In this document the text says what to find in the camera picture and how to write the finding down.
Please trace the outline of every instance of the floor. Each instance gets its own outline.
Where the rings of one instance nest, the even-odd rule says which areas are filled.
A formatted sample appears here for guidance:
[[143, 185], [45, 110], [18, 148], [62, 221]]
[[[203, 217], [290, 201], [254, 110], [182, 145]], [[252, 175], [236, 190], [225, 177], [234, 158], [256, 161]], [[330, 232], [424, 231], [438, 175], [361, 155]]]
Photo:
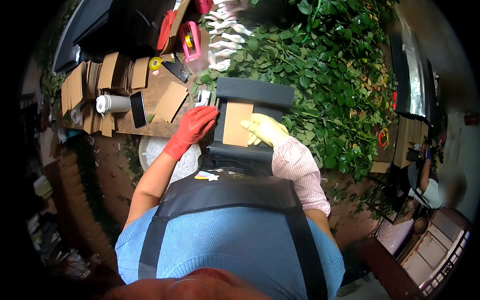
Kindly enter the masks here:
[[[135, 190], [132, 185], [133, 176], [128, 169], [128, 160], [119, 151], [119, 144], [122, 146], [125, 143], [127, 135], [113, 132], [111, 138], [101, 134], [93, 134], [93, 137], [97, 151], [98, 181], [105, 197], [105, 206], [119, 224], [124, 224], [129, 211], [128, 203]], [[370, 212], [366, 209], [355, 213], [358, 203], [349, 200], [352, 193], [362, 194], [370, 181], [364, 179], [363, 182], [354, 184], [350, 175], [338, 172], [325, 172], [322, 177], [327, 179], [322, 182], [322, 187], [332, 205], [330, 228], [333, 228], [338, 246], [343, 250], [349, 244], [372, 234], [378, 225], [378, 221], [370, 219]], [[333, 190], [343, 190], [349, 181], [352, 184], [347, 188], [346, 197], [335, 203], [334, 196], [328, 191], [335, 186]]]

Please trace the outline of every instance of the sticker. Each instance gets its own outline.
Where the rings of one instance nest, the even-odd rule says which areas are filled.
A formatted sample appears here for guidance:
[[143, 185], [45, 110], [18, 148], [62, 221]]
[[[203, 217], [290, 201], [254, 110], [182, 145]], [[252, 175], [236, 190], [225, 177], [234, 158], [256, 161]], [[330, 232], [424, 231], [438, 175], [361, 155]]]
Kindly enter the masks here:
[[205, 171], [200, 171], [198, 172], [197, 175], [195, 175], [195, 179], [208, 179], [208, 181], [212, 181], [212, 180], [218, 180], [218, 177], [220, 175], [214, 175], [214, 174], [210, 174], [208, 172], [205, 172]]

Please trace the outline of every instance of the woman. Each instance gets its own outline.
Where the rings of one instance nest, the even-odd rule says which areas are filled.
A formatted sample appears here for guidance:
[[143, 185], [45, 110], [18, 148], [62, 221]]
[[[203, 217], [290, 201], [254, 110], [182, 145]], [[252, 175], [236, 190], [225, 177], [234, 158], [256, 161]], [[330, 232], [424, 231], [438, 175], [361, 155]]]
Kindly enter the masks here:
[[140, 180], [115, 247], [127, 285], [107, 298], [332, 299], [345, 269], [320, 172], [308, 148], [273, 118], [253, 114], [241, 124], [249, 144], [274, 148], [274, 177], [225, 166], [166, 191], [176, 163], [217, 114], [188, 111]]

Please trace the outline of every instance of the yellow tape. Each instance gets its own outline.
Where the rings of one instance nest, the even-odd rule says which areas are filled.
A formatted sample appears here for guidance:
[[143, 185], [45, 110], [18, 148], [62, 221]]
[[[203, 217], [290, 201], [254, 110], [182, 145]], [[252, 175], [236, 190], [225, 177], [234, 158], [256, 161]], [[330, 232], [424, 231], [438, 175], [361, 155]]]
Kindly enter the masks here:
[[150, 69], [153, 71], [158, 70], [158, 68], [160, 68], [161, 62], [162, 60], [160, 59], [160, 57], [152, 57], [152, 59], [148, 63], [148, 67], [150, 67]]
[[187, 43], [188, 48], [192, 48], [192, 42], [190, 41], [190, 36], [185, 36], [185, 43]]

